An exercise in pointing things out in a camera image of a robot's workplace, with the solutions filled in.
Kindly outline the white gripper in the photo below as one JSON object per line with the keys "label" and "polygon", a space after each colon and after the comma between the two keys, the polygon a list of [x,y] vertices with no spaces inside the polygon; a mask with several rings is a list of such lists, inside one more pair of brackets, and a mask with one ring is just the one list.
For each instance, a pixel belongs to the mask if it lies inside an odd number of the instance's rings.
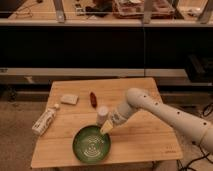
{"label": "white gripper", "polygon": [[109,120],[107,120],[100,129],[102,135],[110,132],[114,127],[124,124],[128,120],[127,112],[123,110],[113,109],[110,112]]}

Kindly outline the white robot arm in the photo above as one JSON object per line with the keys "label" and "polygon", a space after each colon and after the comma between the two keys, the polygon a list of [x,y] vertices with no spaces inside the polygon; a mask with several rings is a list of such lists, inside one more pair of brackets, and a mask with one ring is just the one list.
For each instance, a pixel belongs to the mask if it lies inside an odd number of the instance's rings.
{"label": "white robot arm", "polygon": [[211,122],[158,102],[145,89],[128,89],[124,101],[109,114],[100,133],[109,133],[115,127],[127,122],[141,109],[150,112],[190,138],[197,146],[202,146],[213,154],[213,124]]}

